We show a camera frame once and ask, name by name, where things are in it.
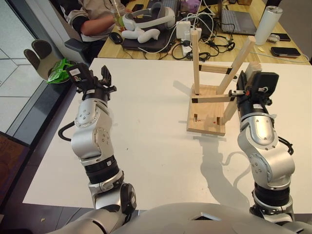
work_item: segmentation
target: smartphone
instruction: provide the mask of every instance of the smartphone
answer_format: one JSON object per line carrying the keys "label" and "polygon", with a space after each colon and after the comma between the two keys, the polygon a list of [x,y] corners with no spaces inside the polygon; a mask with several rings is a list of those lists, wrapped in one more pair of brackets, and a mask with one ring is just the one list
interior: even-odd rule
{"label": "smartphone", "polygon": [[286,33],[272,33],[279,36],[280,41],[291,41],[290,37]]}
{"label": "smartphone", "polygon": [[143,4],[136,4],[136,5],[132,8],[132,12],[142,10],[143,7],[144,7]]}
{"label": "smartphone", "polygon": [[274,56],[278,57],[295,58],[301,55],[296,48],[288,48],[288,47],[271,47],[271,52]]}

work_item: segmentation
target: power strip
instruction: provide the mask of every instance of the power strip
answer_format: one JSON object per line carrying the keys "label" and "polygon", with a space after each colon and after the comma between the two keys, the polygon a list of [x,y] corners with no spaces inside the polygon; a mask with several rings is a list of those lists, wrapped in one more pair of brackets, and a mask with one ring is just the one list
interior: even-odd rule
{"label": "power strip", "polygon": [[[198,31],[198,36],[201,36],[201,28],[191,29],[191,22],[182,21],[176,23],[176,38],[181,39],[181,41],[189,40],[191,41],[191,32],[193,30]],[[182,45],[183,56],[186,56],[188,52],[191,52],[192,48],[190,46]]]}

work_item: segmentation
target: black mouse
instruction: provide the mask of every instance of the black mouse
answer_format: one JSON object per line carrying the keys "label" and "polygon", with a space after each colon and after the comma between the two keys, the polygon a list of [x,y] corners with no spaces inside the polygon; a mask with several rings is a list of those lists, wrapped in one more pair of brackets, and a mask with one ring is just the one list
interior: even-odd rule
{"label": "black mouse", "polygon": [[121,44],[123,41],[121,35],[118,33],[112,32],[108,36],[115,44]]}

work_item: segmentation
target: white cable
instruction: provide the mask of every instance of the white cable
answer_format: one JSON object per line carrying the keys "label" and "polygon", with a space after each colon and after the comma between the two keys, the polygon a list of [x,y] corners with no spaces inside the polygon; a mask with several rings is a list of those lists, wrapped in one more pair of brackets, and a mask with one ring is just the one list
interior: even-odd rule
{"label": "white cable", "polygon": [[142,49],[142,48],[140,48],[140,47],[138,47],[138,49],[140,49],[141,51],[144,51],[145,53],[148,53],[148,54],[157,54],[157,53],[163,51],[163,50],[169,45],[170,40],[171,40],[171,38],[172,38],[172,35],[173,35],[174,32],[175,32],[175,29],[176,29],[177,25],[178,25],[179,23],[181,23],[183,20],[187,19],[187,18],[188,18],[188,17],[185,17],[185,18],[183,18],[182,20],[180,20],[180,21],[177,22],[177,24],[173,27],[174,29],[172,30],[172,33],[171,33],[171,35],[170,35],[170,37],[169,37],[169,40],[168,40],[168,43],[167,43],[161,50],[158,50],[157,52],[148,52],[148,51],[146,51],[146,50],[144,50],[144,49]]}
{"label": "white cable", "polygon": [[194,20],[194,23],[193,23],[193,28],[195,28],[195,23],[196,23],[196,20],[198,18],[198,13],[199,13],[199,9],[200,9],[200,6],[201,6],[201,3],[202,3],[203,0],[200,0],[200,4],[198,6],[198,9],[197,9],[197,13],[196,13],[196,17],[195,17],[195,20]]}
{"label": "white cable", "polygon": [[[167,43],[161,50],[158,50],[157,52],[148,52],[148,51],[146,51],[146,50],[144,50],[144,49],[142,49],[142,48],[140,48],[140,47],[138,47],[138,49],[141,50],[141,51],[144,51],[145,53],[148,53],[148,54],[157,54],[157,53],[163,51],[163,50],[169,45],[169,43],[170,43],[170,41],[171,41],[171,38],[172,38],[172,35],[173,35],[173,33],[174,33],[174,31],[175,31],[175,29],[176,29],[176,27],[177,27],[177,25],[178,25],[179,23],[181,23],[181,22],[184,21],[184,20],[187,21],[187,20],[192,19],[192,18],[195,18],[195,20],[196,20],[196,18],[197,18],[198,16],[200,16],[200,15],[208,15],[208,16],[211,18],[212,22],[214,23],[214,20],[213,20],[213,18],[211,17],[211,14],[209,14],[209,13],[206,13],[206,12],[201,12],[201,13],[196,13],[196,14],[188,13],[187,16],[186,16],[185,18],[183,18],[182,20],[178,21],[177,24],[175,24],[174,26],[172,26],[171,28],[169,28],[169,29],[172,29],[172,28],[173,28],[172,33],[171,33],[171,35],[170,35],[170,37],[169,37],[168,43]],[[214,35],[217,39],[222,40],[222,39],[218,38],[218,37],[213,33],[213,31],[208,27],[208,25],[207,25],[201,18],[199,18],[199,19],[204,23],[204,25],[208,28],[208,30],[211,32],[212,35]]]}
{"label": "white cable", "polygon": [[204,0],[204,4],[205,4],[206,8],[211,12],[211,14],[212,14],[213,16],[215,16],[215,13],[207,6],[205,0]]}
{"label": "white cable", "polygon": [[303,55],[303,57],[305,57],[307,59],[306,61],[293,61],[293,60],[289,60],[289,59],[285,59],[285,58],[279,58],[279,57],[272,56],[272,55],[265,55],[265,54],[261,54],[261,53],[257,53],[257,52],[253,52],[253,51],[250,51],[250,53],[256,54],[256,55],[262,55],[262,56],[265,56],[265,57],[270,57],[270,58],[273,58],[273,59],[279,59],[279,60],[283,60],[283,61],[288,61],[288,62],[296,62],[296,63],[310,62],[309,61],[309,57],[306,56],[305,54],[302,54],[302,55]]}

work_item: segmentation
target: white table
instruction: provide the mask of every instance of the white table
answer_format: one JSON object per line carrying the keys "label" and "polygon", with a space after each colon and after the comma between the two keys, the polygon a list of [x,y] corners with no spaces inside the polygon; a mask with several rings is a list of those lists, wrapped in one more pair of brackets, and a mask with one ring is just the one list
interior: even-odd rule
{"label": "white table", "polygon": [[[249,161],[237,144],[237,113],[226,124],[224,137],[186,131],[192,62],[96,58],[91,69],[98,77],[104,64],[117,87],[108,103],[115,157],[125,172],[125,181],[136,190],[137,208],[210,202],[248,212],[254,203],[251,196],[254,180]],[[273,105],[268,110],[277,114],[278,134],[293,143],[294,212],[312,213],[312,66],[264,63],[262,68],[280,75],[272,95]],[[201,83],[211,85],[218,85],[224,76],[202,72],[200,75]],[[231,82],[230,88],[235,89],[235,85]],[[75,118],[81,96],[74,97],[60,127]],[[65,135],[71,137],[73,132],[71,128]],[[87,183],[88,177],[70,143],[56,134],[24,202],[92,207]]]}

